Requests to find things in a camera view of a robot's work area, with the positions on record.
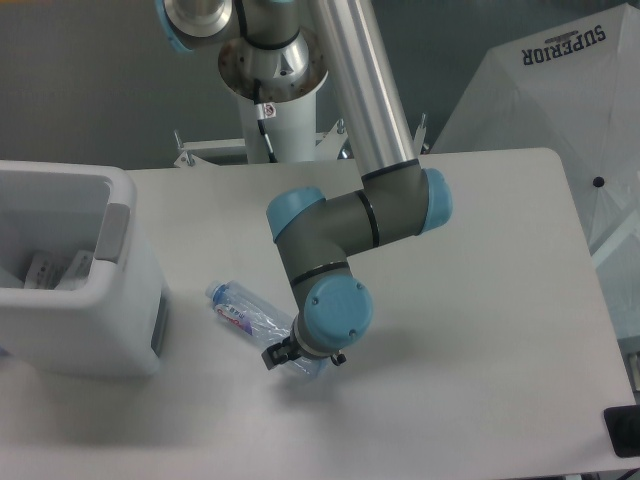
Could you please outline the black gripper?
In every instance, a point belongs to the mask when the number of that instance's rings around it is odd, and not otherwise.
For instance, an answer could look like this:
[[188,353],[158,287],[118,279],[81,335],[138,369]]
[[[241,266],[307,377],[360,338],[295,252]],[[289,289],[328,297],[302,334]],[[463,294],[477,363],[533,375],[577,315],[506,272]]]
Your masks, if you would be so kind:
[[[289,335],[284,340],[267,347],[261,353],[261,358],[268,370],[273,370],[280,365],[300,358],[313,361],[320,360],[318,355],[304,349],[294,335]],[[347,359],[343,353],[338,353],[331,356],[331,361],[334,365],[342,365]]]

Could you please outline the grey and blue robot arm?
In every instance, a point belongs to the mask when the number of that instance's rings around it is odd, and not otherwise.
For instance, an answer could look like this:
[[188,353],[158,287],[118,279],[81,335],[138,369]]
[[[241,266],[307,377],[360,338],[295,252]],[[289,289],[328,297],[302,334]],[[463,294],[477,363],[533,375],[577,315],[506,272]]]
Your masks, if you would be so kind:
[[371,296],[351,256],[444,225],[453,205],[443,175],[423,168],[409,133],[373,6],[313,1],[305,30],[293,1],[159,1],[164,34],[178,51],[220,44],[218,68],[248,99],[269,162],[278,104],[331,78],[362,186],[327,198],[315,187],[273,199],[266,216],[298,313],[286,338],[262,358],[274,368],[301,358],[345,362],[373,317]]

